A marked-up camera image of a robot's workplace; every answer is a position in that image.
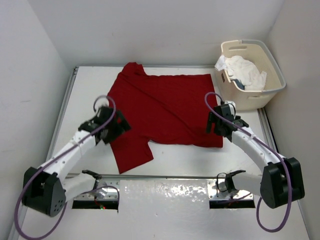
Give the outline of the red polo t shirt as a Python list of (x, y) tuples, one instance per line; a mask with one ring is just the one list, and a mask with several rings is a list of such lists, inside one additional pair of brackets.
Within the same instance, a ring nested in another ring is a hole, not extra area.
[(148, 75), (127, 63), (108, 93), (131, 127), (111, 143), (119, 173), (153, 160), (150, 141), (222, 148), (223, 138), (206, 132), (205, 95), (214, 90), (210, 74)]

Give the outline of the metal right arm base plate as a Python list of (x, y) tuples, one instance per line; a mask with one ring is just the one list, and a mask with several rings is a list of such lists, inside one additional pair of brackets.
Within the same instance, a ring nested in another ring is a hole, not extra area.
[(228, 192), (225, 188), (224, 179), (209, 179), (207, 181), (207, 194), (210, 201), (229, 201), (229, 200), (253, 200), (254, 196), (252, 193), (246, 190), (236, 190)]

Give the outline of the cream plastic laundry basket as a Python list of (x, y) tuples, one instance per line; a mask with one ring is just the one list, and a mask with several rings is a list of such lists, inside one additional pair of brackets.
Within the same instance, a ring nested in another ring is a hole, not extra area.
[(224, 100), (239, 111), (263, 108), (287, 83), (271, 52), (260, 40), (232, 40), (220, 45), (214, 68)]

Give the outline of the white t shirt in basket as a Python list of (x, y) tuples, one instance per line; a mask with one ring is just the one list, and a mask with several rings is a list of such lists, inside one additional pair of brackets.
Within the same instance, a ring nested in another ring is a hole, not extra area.
[(245, 86), (244, 91), (262, 91), (265, 88), (267, 73), (260, 72), (253, 62), (242, 56), (221, 55), (214, 67), (218, 71), (226, 70), (231, 80), (238, 79)]

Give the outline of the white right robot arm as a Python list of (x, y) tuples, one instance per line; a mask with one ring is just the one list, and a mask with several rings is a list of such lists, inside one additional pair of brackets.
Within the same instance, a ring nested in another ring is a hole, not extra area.
[(226, 174), (218, 187), (228, 193), (246, 190), (260, 196), (272, 209), (305, 197), (300, 162), (271, 150), (255, 137), (249, 125), (235, 114), (235, 107), (227, 102), (215, 106), (208, 115), (206, 131), (227, 138), (242, 149), (258, 166), (261, 176), (237, 170)]

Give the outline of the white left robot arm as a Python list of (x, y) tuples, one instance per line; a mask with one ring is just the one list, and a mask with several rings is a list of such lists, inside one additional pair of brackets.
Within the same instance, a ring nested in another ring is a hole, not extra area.
[(91, 170), (68, 178), (71, 169), (100, 142), (110, 144), (131, 126), (120, 110), (101, 106), (94, 117), (83, 122), (71, 140), (51, 160), (30, 167), (23, 177), (21, 203), (55, 217), (66, 202), (78, 195), (95, 192), (102, 176)]

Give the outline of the blue garment in basket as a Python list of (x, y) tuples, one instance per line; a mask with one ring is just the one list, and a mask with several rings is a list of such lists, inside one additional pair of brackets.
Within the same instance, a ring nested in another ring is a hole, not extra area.
[(245, 86), (238, 79), (232, 79), (231, 81), (234, 82), (239, 89), (245, 90)]

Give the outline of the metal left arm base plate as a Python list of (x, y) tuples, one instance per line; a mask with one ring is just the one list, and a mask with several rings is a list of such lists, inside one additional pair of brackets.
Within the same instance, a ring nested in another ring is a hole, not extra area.
[(76, 196), (74, 201), (119, 201), (120, 179), (103, 177), (97, 180), (95, 189)]

